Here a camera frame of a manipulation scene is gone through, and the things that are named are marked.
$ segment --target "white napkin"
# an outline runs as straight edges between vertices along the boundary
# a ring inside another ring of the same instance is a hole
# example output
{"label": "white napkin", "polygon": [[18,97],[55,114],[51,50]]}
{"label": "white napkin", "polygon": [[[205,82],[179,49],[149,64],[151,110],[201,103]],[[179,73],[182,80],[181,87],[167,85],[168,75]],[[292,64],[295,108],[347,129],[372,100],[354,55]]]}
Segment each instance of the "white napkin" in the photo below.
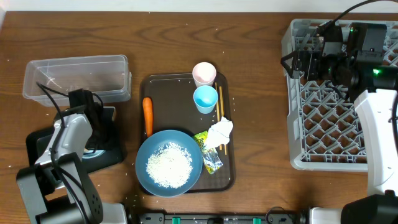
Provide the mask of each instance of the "white napkin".
{"label": "white napkin", "polygon": [[232,121],[222,117],[221,121],[213,124],[207,134],[205,149],[211,149],[220,146],[220,144],[229,143],[229,134],[233,128]]}

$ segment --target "blue plate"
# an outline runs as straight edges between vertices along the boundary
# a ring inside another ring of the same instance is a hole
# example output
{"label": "blue plate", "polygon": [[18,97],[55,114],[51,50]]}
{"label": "blue plate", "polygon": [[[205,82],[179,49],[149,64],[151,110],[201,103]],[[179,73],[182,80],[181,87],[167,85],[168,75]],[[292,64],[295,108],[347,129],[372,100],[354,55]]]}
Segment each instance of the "blue plate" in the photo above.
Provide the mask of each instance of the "blue plate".
{"label": "blue plate", "polygon": [[[171,187],[164,188],[156,184],[147,173],[147,163],[149,157],[159,149],[159,146],[166,145],[169,142],[178,144],[182,148],[186,148],[191,154],[192,171],[187,183],[181,187],[174,189]],[[155,133],[149,137],[139,148],[136,158],[136,174],[141,185],[151,194],[162,197],[173,197],[185,193],[199,179],[203,161],[201,151],[198,144],[189,135],[174,130],[166,130]]]}

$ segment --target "green clip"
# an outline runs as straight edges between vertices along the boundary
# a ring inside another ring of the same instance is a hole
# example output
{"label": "green clip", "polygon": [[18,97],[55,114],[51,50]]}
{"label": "green clip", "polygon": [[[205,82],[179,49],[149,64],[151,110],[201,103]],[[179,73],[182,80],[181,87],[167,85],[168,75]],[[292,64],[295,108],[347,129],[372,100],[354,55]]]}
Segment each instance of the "green clip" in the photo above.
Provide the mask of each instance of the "green clip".
{"label": "green clip", "polygon": [[180,224],[180,223],[181,223],[181,218],[180,217],[173,218],[172,224]]}
{"label": "green clip", "polygon": [[253,224],[261,224],[261,218],[253,218]]}

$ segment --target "dish rack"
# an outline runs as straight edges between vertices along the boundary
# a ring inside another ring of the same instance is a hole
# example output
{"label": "dish rack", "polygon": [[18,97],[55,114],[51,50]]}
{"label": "dish rack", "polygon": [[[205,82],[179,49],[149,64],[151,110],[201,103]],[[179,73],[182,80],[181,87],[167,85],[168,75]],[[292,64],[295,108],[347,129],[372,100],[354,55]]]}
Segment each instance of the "dish rack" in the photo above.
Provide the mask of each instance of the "dish rack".
{"label": "dish rack", "polygon": [[[328,21],[293,20],[282,39],[282,55],[296,49],[318,50],[321,44],[314,37],[315,30]],[[383,64],[398,66],[398,22],[338,21],[336,24],[342,27],[344,41],[348,39],[353,22],[385,24]],[[303,77],[294,80],[285,70],[284,75],[289,92],[287,126],[291,165],[299,170],[367,172],[363,132],[353,104],[340,98],[324,81],[308,82]],[[343,95],[348,91],[344,86],[337,86],[337,89]]]}

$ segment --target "pink cup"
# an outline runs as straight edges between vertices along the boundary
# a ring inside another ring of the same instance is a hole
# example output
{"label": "pink cup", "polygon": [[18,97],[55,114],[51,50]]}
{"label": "pink cup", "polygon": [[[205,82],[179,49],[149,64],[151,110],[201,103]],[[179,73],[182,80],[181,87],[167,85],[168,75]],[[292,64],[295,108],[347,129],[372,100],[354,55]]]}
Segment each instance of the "pink cup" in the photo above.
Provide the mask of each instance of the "pink cup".
{"label": "pink cup", "polygon": [[216,68],[208,62],[201,62],[195,65],[192,70],[193,80],[197,87],[203,85],[212,86],[214,79],[216,78],[216,74]]}

